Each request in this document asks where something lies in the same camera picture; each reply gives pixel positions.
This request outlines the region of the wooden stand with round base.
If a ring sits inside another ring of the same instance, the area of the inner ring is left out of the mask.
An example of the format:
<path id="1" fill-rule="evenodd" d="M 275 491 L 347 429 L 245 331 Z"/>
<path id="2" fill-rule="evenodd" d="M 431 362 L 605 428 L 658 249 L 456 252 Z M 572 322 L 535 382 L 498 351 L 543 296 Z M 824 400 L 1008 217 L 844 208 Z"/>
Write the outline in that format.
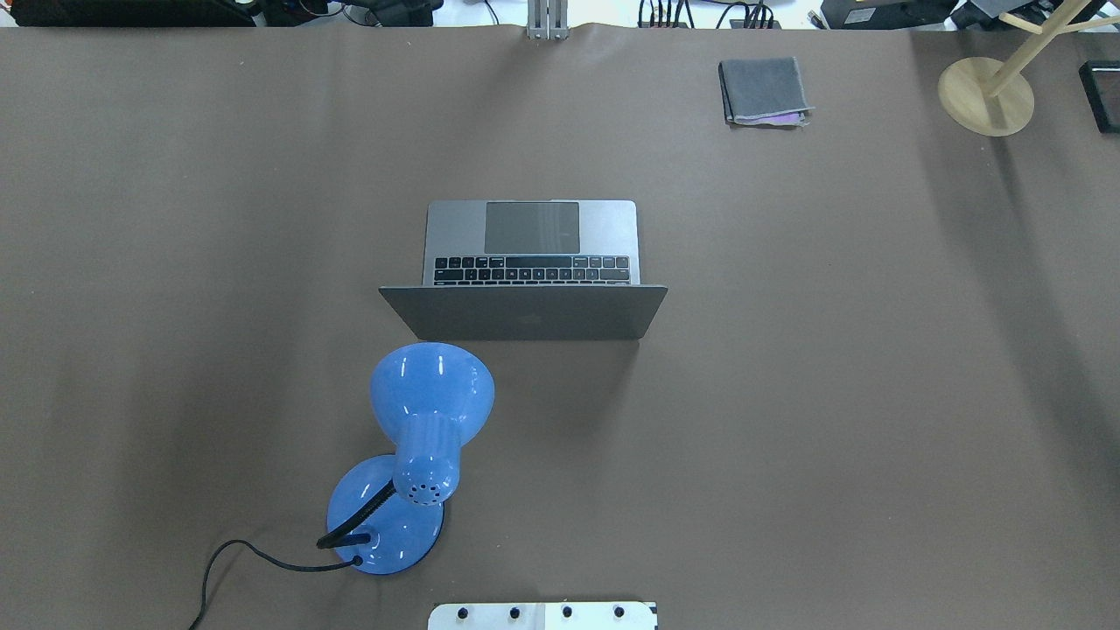
<path id="1" fill-rule="evenodd" d="M 1008 61 L 969 57 L 951 64 L 937 80 L 937 96 L 948 115 L 964 128 L 987 137 L 1017 133 L 1032 121 L 1032 85 L 1021 71 L 1061 33 L 1080 33 L 1119 24 L 1118 16 L 1075 21 L 1088 1 L 1064 1 L 1044 24 L 1028 24 L 1004 12 L 997 19 L 1032 33 Z"/>

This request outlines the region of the black tray at right edge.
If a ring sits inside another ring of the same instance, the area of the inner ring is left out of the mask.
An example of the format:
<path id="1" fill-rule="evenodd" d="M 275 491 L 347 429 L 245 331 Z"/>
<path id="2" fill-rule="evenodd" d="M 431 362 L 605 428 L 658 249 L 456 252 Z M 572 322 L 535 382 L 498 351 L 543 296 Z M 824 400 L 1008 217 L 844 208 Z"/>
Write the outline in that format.
<path id="1" fill-rule="evenodd" d="M 1119 61 L 1085 61 L 1081 86 L 1101 133 L 1119 133 Z"/>

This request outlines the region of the white mounting plate with holes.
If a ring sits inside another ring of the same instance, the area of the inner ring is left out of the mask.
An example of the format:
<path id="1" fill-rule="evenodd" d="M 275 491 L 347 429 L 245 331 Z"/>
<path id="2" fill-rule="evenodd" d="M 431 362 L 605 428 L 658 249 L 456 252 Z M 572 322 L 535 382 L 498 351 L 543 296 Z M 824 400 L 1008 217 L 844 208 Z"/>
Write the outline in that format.
<path id="1" fill-rule="evenodd" d="M 557 601 L 445 603 L 433 606 L 428 629 L 659 629 L 655 603 Z"/>

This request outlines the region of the folded grey cloth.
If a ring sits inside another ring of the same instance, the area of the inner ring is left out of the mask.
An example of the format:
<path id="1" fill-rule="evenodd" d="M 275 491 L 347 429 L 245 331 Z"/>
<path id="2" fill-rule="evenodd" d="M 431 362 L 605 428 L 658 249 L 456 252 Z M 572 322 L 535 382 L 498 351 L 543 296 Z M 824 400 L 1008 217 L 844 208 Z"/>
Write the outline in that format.
<path id="1" fill-rule="evenodd" d="M 729 126 L 808 126 L 808 103 L 796 57 L 724 59 L 717 64 Z"/>

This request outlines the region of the grey laptop computer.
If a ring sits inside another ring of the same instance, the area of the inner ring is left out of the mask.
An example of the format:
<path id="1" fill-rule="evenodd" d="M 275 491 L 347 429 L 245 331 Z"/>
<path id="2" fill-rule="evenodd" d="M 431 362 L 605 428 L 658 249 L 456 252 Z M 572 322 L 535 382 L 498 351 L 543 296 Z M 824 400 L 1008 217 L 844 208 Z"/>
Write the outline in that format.
<path id="1" fill-rule="evenodd" d="M 640 250 L 631 200 L 436 200 L 423 279 L 379 291 L 420 340 L 638 340 L 668 296 Z"/>

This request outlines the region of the aluminium profile post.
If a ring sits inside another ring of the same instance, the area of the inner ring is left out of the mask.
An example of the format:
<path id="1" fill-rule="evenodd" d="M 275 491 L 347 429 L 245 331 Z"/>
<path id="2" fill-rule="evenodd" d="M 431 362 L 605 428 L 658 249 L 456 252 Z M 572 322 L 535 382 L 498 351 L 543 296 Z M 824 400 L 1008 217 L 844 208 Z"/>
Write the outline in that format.
<path id="1" fill-rule="evenodd" d="M 564 40 L 569 37 L 567 0 L 528 0 L 528 39 Z"/>

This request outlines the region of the blue desk lamp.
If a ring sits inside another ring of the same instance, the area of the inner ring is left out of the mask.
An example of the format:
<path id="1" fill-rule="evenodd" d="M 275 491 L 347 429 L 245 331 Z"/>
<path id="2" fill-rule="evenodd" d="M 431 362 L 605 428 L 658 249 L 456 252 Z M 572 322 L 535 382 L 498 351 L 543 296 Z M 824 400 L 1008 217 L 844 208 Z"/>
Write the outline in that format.
<path id="1" fill-rule="evenodd" d="M 377 577 L 424 559 L 459 487 L 463 448 L 480 433 L 494 398 L 491 371 L 464 348 L 423 342 L 381 359 L 368 399 L 395 451 L 340 478 L 317 546 Z"/>

